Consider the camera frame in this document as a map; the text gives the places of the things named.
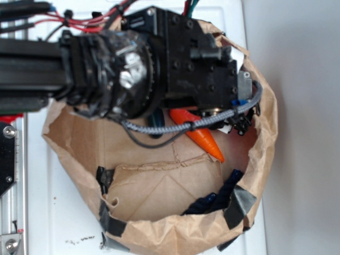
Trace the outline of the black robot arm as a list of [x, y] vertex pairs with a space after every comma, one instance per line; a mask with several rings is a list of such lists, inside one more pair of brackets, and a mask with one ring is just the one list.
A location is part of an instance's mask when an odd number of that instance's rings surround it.
[[218, 47], [212, 32], [187, 16], [149, 7], [123, 18], [120, 31], [58, 42], [1, 40], [1, 114], [42, 109], [61, 100], [87, 118], [125, 120], [157, 108], [203, 114], [245, 104], [250, 74]]

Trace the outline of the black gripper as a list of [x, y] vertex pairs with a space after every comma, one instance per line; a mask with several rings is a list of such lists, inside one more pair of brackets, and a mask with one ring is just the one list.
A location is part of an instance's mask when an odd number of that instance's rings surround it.
[[252, 80], [231, 46], [218, 47], [197, 20], [151, 6], [127, 15], [122, 29], [137, 32], [149, 47], [151, 106], [230, 109], [251, 99]]

